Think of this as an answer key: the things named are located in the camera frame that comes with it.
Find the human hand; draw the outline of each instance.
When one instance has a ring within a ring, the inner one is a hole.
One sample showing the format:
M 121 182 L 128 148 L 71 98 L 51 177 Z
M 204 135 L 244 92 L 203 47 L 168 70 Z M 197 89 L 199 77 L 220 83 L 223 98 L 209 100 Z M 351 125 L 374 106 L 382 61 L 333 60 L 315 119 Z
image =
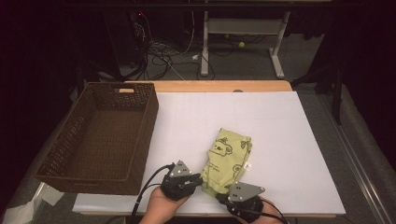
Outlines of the human hand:
M 274 215 L 277 217 L 281 217 L 280 214 L 276 211 L 276 209 L 273 207 L 274 203 L 265 200 L 262 201 L 264 207 L 262 208 L 262 212 L 266 213 L 266 214 L 270 214 L 270 215 Z M 242 224 L 248 224 L 244 219 L 242 219 L 241 217 L 237 217 L 235 216 L 236 219 L 238 219 L 238 221 L 240 221 Z M 280 220 L 273 218 L 273 217 L 265 217 L 265 216 L 260 216 L 258 219 L 256 219 L 254 222 L 252 222 L 251 224 L 283 224 Z
M 190 196 L 175 202 L 166 198 L 160 187 L 155 188 L 151 192 L 146 214 L 143 216 L 140 224 L 165 223 L 175 215 L 177 209 L 189 198 Z

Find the white board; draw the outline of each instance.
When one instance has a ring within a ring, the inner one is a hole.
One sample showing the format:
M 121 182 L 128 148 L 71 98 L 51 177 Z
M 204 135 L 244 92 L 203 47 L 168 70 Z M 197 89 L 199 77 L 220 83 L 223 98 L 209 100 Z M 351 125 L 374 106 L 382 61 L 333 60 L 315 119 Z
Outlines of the white board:
M 262 197 L 284 214 L 341 215 L 346 211 L 318 148 L 298 95 L 285 92 L 157 93 L 160 109 L 143 185 L 160 167 L 183 160 L 201 173 L 220 128 L 251 137 L 253 148 L 240 181 L 264 187 Z M 161 183 L 162 171 L 151 183 Z M 138 212 L 145 212 L 149 194 Z M 136 196 L 79 194 L 73 211 L 130 214 Z M 228 215 L 197 188 L 178 215 Z

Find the wicker basket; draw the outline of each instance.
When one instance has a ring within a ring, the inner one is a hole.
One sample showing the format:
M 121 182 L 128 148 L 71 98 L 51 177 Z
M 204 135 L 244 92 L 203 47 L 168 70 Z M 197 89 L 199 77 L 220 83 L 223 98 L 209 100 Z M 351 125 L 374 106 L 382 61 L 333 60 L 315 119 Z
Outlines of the wicker basket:
M 35 177 L 62 192 L 138 194 L 158 106 L 152 83 L 89 83 Z

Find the dark floor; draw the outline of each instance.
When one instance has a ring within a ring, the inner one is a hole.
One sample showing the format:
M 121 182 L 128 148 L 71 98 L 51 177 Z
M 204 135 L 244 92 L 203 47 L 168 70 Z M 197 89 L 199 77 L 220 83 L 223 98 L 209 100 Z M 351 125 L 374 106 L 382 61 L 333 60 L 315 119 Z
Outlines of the dark floor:
M 200 51 L 193 44 L 188 52 L 172 57 L 173 63 L 183 63 L 173 66 L 178 74 L 171 69 L 162 79 L 276 79 L 267 51 L 269 47 L 275 44 L 276 38 L 274 36 L 263 38 L 259 43 L 251 44 L 248 43 L 249 40 L 255 37 L 241 39 L 242 37 L 232 36 L 232 39 L 235 39 L 232 42 L 233 46 L 229 40 L 215 39 L 214 36 L 212 38 L 213 42 L 209 42 L 211 52 L 209 62 L 212 70 L 208 77 L 197 76 L 198 65 L 195 63 L 200 61 L 194 61 L 191 57 L 199 54 Z M 237 47 L 240 40 L 247 43 L 242 49 Z M 320 41 L 321 38 L 304 40 L 302 35 L 291 35 L 284 39 L 279 51 L 279 60 L 282 63 L 286 80 L 292 81 L 307 72 Z M 174 48 L 178 48 L 181 52 L 184 51 L 180 46 L 174 46 Z M 163 65 L 155 65 L 149 60 L 148 76 L 153 77 L 161 73 L 163 68 Z M 124 66 L 121 70 L 123 73 L 127 73 L 129 68 Z M 374 138 L 370 135 L 347 89 L 344 88 L 342 94 L 342 125 L 336 125 L 330 112 L 331 95 L 316 95 L 314 87 L 315 83 L 304 84 L 298 86 L 295 90 L 299 94 L 319 148 L 337 186 L 346 209 L 346 215 L 336 218 L 297 217 L 298 223 L 392 223 L 391 220 L 396 220 L 396 215 L 393 213 L 396 210 L 396 174 L 376 145 Z M 35 161 L 40 161 L 45 152 L 49 150 L 56 132 L 54 131 L 52 137 L 43 146 Z M 37 167 L 37 162 L 31 165 L 8 207 L 22 205 L 32 200 L 39 185 L 39 182 L 33 178 L 33 173 Z M 76 194 L 66 193 L 55 206 L 42 203 L 34 223 L 106 223 L 110 219 L 110 217 L 83 216 L 73 213 L 71 209 L 76 196 Z M 288 220 L 290 223 L 297 223 L 295 217 L 288 217 Z M 112 223 L 122 223 L 121 218 Z M 175 217 L 169 223 L 238 222 L 233 218 Z

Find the floor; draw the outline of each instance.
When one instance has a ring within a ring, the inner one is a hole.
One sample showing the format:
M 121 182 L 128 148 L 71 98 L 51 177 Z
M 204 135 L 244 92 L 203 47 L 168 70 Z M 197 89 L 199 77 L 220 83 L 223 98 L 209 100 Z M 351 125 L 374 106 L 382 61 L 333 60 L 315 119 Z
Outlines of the floor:
M 305 40 L 302 35 L 286 37 L 279 51 L 285 79 L 292 81 L 306 74 L 322 37 Z M 245 42 L 243 48 L 239 43 Z M 212 35 L 209 38 L 210 72 L 207 77 L 199 75 L 199 63 L 192 57 L 200 58 L 199 42 L 193 41 L 185 53 L 185 46 L 169 42 L 155 41 L 151 52 L 169 53 L 173 68 L 160 79 L 166 80 L 275 80 L 276 74 L 271 64 L 268 48 L 275 44 L 275 36 L 229 36 Z M 162 73 L 166 67 L 159 57 L 148 56 L 147 73 L 133 79 L 150 79 Z M 121 72 L 131 72 L 130 66 L 122 66 Z M 380 152 L 370 135 L 364 120 L 356 110 L 347 88 L 343 88 L 341 121 L 336 125 L 331 115 L 331 95 L 316 95 L 315 83 L 302 84 L 294 90 L 298 92 L 305 114 L 317 138 L 320 150 L 329 167 L 338 189 L 346 215 L 335 218 L 288 217 L 290 223 L 392 223 L 396 216 L 396 174 Z M 39 182 L 33 178 L 39 162 L 56 136 L 55 130 L 43 146 L 29 172 L 23 179 L 9 207 L 29 202 L 35 194 Z M 107 223 L 111 217 L 83 216 L 71 211 L 76 194 L 66 193 L 54 206 L 42 203 L 33 223 Z M 122 223 L 122 218 L 111 223 Z M 238 223 L 233 218 L 183 218 L 175 217 L 169 223 Z

